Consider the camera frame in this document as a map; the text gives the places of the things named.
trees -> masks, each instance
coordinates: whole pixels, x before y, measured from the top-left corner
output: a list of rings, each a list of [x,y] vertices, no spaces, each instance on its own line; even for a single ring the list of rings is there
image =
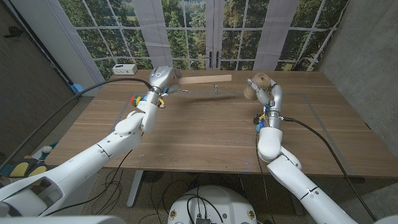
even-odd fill
[[[111,3],[116,18],[113,17],[111,9],[105,0],[86,0],[98,26],[116,26],[117,19],[121,26],[139,27],[132,2],[122,0],[109,0],[109,2]],[[85,6],[80,0],[59,0],[59,3],[73,26],[94,26],[94,22],[91,20]],[[97,29],[78,29],[76,31],[92,58],[111,56]],[[123,29],[120,31],[119,29],[100,29],[99,31],[102,33],[108,47],[115,57],[129,57],[127,47],[133,57],[149,57],[140,30]],[[121,32],[123,32],[127,46],[124,44]],[[127,58],[117,58],[116,61],[118,63],[135,63],[138,69],[152,69],[152,64],[149,59],[135,58],[131,60]],[[107,80],[112,74],[111,68],[114,66],[114,61],[109,59],[97,60],[95,64],[104,79]]]
[[[85,6],[80,0],[59,0],[63,10],[75,27],[94,26]],[[134,6],[127,0],[109,0],[111,8],[116,17],[113,16],[108,3],[105,0],[86,0],[90,11],[99,26],[116,26],[118,23],[126,27],[139,27]],[[311,28],[322,0],[301,0],[294,15],[292,27]],[[333,27],[337,22],[341,10],[346,5],[347,0],[326,0],[320,13],[316,28],[327,29]],[[194,69],[205,69],[205,61],[195,61],[206,57],[206,14],[205,0],[162,0],[162,8],[167,27],[174,66],[179,69],[188,69],[190,64]],[[221,57],[226,60],[239,60],[233,62],[221,62],[222,69],[251,69],[256,58],[261,30],[250,30],[250,28],[262,28],[267,14],[269,0],[249,0],[246,22],[243,24],[246,1],[226,0],[224,7],[224,27],[240,28],[241,30],[223,31],[223,49]],[[189,27],[199,27],[201,29],[189,29]],[[115,57],[148,57],[145,40],[139,29],[90,29],[77,30],[82,41],[85,43],[90,55],[93,58],[111,57],[103,35],[112,54]],[[309,38],[306,48],[303,50],[305,42],[310,34],[305,30],[290,30],[285,40],[280,60],[300,60],[303,57],[314,58],[325,41],[329,31],[313,31]],[[151,69],[150,60],[135,58],[133,60],[119,60],[119,62],[136,63],[140,69]],[[307,62],[301,60],[295,68],[303,68]],[[108,66],[110,63],[103,62],[101,66]],[[279,63],[277,69],[289,69],[291,63]]]

electrical cord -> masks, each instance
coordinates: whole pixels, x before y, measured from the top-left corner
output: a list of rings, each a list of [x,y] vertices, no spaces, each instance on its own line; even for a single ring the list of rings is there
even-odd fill
[[[197,187],[197,196],[199,196],[199,186]],[[200,213],[200,204],[199,204],[199,198],[198,199],[198,209],[199,209],[199,215],[201,217],[201,213]]]
[[[335,158],[335,161],[336,161],[338,167],[341,169],[341,171],[342,171],[344,177],[346,178],[346,180],[347,180],[349,186],[351,187],[351,189],[353,189],[353,191],[354,191],[356,197],[359,199],[359,201],[361,202],[362,206],[363,206],[363,207],[365,208],[365,210],[368,212],[368,214],[369,214],[370,217],[373,219],[373,221],[376,222],[376,221],[377,221],[377,218],[373,215],[372,211],[371,211],[371,210],[369,209],[369,207],[366,205],[365,201],[362,199],[362,197],[359,195],[359,193],[358,193],[358,192],[356,191],[356,189],[354,188],[354,185],[353,185],[353,183],[351,183],[351,181],[350,181],[350,179],[349,179],[349,177],[348,177],[347,172],[345,171],[345,169],[344,169],[343,165],[341,164],[340,160],[337,158],[335,152],[333,151],[333,149],[332,149],[331,146],[329,145],[328,141],[327,141],[321,134],[319,134],[316,130],[312,129],[310,126],[304,124],[304,123],[301,122],[301,121],[298,121],[298,120],[293,119],[293,118],[286,118],[286,117],[283,117],[282,120],[283,120],[283,121],[295,122],[295,123],[297,123],[297,124],[302,125],[303,127],[305,127],[305,128],[307,128],[308,130],[310,130],[312,133],[314,133],[315,135],[317,135],[317,136],[326,144],[326,146],[328,147],[328,149],[329,149],[331,155],[333,156],[333,158]]]
[[[114,181],[112,181],[112,182],[108,182],[108,177],[109,177],[109,175],[110,175],[111,173],[113,173],[113,171],[115,171],[115,170],[112,170],[111,172],[109,172],[109,174],[108,174],[108,175],[106,176],[106,178],[105,178],[105,183],[103,183],[102,185],[107,186],[108,184],[111,184],[111,185],[112,185],[112,184],[116,184],[115,190],[113,191],[113,193],[112,193],[112,195],[110,196],[110,198],[108,199],[108,201],[107,201],[106,203],[104,203],[104,205],[98,210],[98,212],[95,212],[95,214],[94,214],[94,213],[93,213],[94,207],[95,207],[96,203],[98,202],[98,200],[99,200],[101,197],[97,198],[97,200],[96,200],[96,201],[93,203],[93,205],[91,206],[91,214],[92,214],[92,215],[101,215],[101,213],[103,213],[109,206],[113,205],[112,208],[104,214],[104,215],[107,215],[110,211],[113,210],[113,208],[116,206],[116,204],[117,204],[118,201],[119,201],[119,198],[120,198],[120,196],[121,196],[121,192],[122,192],[122,190],[123,190],[123,188],[121,187],[121,179],[122,179],[123,171],[124,171],[124,170],[121,171],[121,175],[120,175],[120,177],[119,177],[119,181],[115,181],[115,180],[114,180]],[[113,195],[116,193],[117,190],[119,190],[118,196],[116,197],[115,200],[113,200],[110,204],[108,204],[109,201],[113,198]]]
[[[101,85],[105,85],[107,83],[111,83],[111,82],[120,82],[120,81],[136,81],[136,82],[142,82],[143,84],[145,84],[149,89],[152,89],[152,86],[145,80],[141,80],[139,78],[115,78],[115,79],[111,79],[111,80],[106,80],[104,82],[101,83],[97,83],[91,87],[88,87],[86,89],[84,89],[83,91],[79,92],[78,94],[76,94],[75,96],[71,97],[69,100],[67,100],[66,102],[64,102],[63,105],[61,105],[57,110],[55,110],[52,114],[50,114],[50,116],[48,116],[35,130],[33,130],[29,136],[27,136],[23,142],[17,147],[17,149],[12,152],[12,154],[0,165],[0,170],[2,168],[4,168],[4,166],[22,149],[22,147],[24,147],[27,142],[41,129],[43,128],[43,126],[45,124],[47,124],[59,111],[61,111],[67,104],[69,104],[72,100],[75,100],[77,98],[79,98],[82,94],[97,88]]]
[[[157,218],[159,219],[159,223],[162,224],[162,222],[160,220],[160,217],[159,217],[159,212],[158,212],[158,210],[156,210],[154,200],[152,199],[152,188],[153,188],[153,186],[154,186],[154,183],[152,182],[152,184],[150,185],[150,202],[152,202],[152,206],[154,207],[154,210],[155,210],[155,212],[157,214]]]
[[[116,172],[114,173],[114,175],[113,175],[113,177],[112,177],[112,179],[111,179],[111,182],[113,181],[114,177],[115,177],[116,174],[118,173],[118,170],[120,169],[120,166],[122,165],[122,163],[124,162],[124,160],[127,158],[127,156],[130,155],[131,152],[132,152],[132,149],[129,151],[129,153],[127,153],[126,156],[124,156],[123,160],[120,162],[118,168],[116,169]],[[76,203],[76,204],[74,204],[74,205],[69,205],[69,206],[60,208],[60,209],[55,210],[55,211],[53,211],[53,212],[50,212],[50,213],[48,213],[48,214],[46,214],[46,215],[44,215],[44,216],[47,217],[47,216],[49,216],[49,215],[52,215],[52,214],[57,213],[57,212],[59,212],[59,211],[62,211],[62,210],[64,210],[64,209],[72,208],[72,207],[75,207],[75,206],[78,206],[78,205],[83,205],[83,204],[85,204],[85,203],[91,202],[91,201],[95,200],[96,198],[102,196],[102,195],[106,192],[106,190],[108,189],[109,186],[110,186],[110,184],[108,184],[108,185],[105,187],[105,189],[104,189],[101,193],[99,193],[97,196],[93,197],[92,199],[89,199],[89,200],[87,200],[87,201],[85,201],[85,202],[80,202],[80,203]]]
[[[177,183],[177,182],[183,182],[187,187],[189,186],[184,180],[176,180],[176,181],[173,181],[172,183],[170,183],[170,184],[164,189],[164,191],[163,191],[162,198],[159,200],[159,203],[157,204],[157,211],[159,211],[160,202],[162,202],[162,203],[163,203],[164,211],[167,213],[167,215],[169,215],[170,212],[168,212],[168,211],[166,210],[166,206],[165,206],[165,204],[164,204],[164,197],[165,197],[165,194],[166,194],[167,190],[169,189],[169,187],[170,187],[171,185]]]
[[[194,194],[185,194],[185,195],[182,195],[182,196],[186,196],[186,195],[191,195],[191,196],[192,196],[192,197],[190,197],[190,198],[187,200],[187,212],[188,212],[189,219],[191,219],[191,222],[192,222],[193,224],[195,224],[195,222],[193,221],[193,218],[192,218],[192,216],[191,216],[191,213],[189,212],[189,201],[190,201],[191,199],[193,199],[193,198],[199,198],[199,199],[204,200],[204,201],[206,201],[207,203],[209,203],[209,205],[211,205],[211,206],[216,210],[216,212],[217,212],[217,214],[218,214],[218,216],[219,216],[221,222],[224,223],[223,218],[221,217],[219,211],[217,210],[217,208],[216,208],[211,202],[207,201],[207,200],[204,199],[203,197],[199,197],[199,196],[194,195]]]
[[[264,183],[264,190],[266,191],[267,206],[271,209],[271,207],[269,206],[266,179],[264,178],[264,173],[262,172],[262,167],[261,167],[260,158],[259,158],[259,148],[258,148],[258,144],[257,144],[258,138],[259,138],[259,133],[256,134],[256,154],[257,154],[257,161],[259,162],[259,167],[260,167],[260,171],[261,171],[261,177],[262,177],[262,181],[263,181],[263,183]],[[274,219],[274,216],[273,216],[272,213],[271,213],[271,218],[272,218],[272,221],[274,222],[274,224],[276,224],[275,219]]]
[[[146,216],[142,217],[142,218],[139,220],[138,224],[140,224],[141,221],[142,221],[143,219],[145,219],[146,217],[149,217],[149,216],[151,216],[151,215],[157,215],[157,213],[156,213],[156,214],[149,214],[149,215],[146,215]]]

window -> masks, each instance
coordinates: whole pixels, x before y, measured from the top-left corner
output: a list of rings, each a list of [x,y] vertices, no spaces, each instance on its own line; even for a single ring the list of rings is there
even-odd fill
[[[269,0],[226,0],[222,70],[253,70]]]
[[[122,0],[59,0],[105,80],[116,63],[152,69],[134,6]]]
[[[177,69],[206,69],[205,0],[162,0],[167,37]]]
[[[276,71],[312,71],[322,58],[348,0],[301,0]]]

power strip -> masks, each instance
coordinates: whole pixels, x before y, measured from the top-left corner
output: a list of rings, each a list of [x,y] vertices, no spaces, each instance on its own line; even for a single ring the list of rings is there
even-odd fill
[[[136,64],[116,64],[113,68],[115,75],[133,75],[137,72]]]

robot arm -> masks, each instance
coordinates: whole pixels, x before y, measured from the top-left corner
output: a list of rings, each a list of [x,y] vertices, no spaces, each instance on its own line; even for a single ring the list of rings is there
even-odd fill
[[[118,155],[135,149],[142,142],[142,134],[155,128],[159,98],[162,93],[172,93],[178,85],[172,84],[181,74],[172,67],[153,69],[149,77],[152,89],[139,102],[126,119],[120,121],[115,131],[60,166],[28,177],[0,189],[0,202],[8,205],[10,213],[22,216],[45,216],[63,208],[64,201],[79,185],[98,172]],[[48,187],[37,193],[34,184],[45,182]]]
[[[269,163],[267,168],[271,175],[300,200],[317,223],[356,223],[301,171],[300,161],[281,145],[282,88],[273,80],[271,86],[271,100],[263,103],[265,91],[251,85],[259,101],[265,105],[267,125],[259,132],[259,157]]]

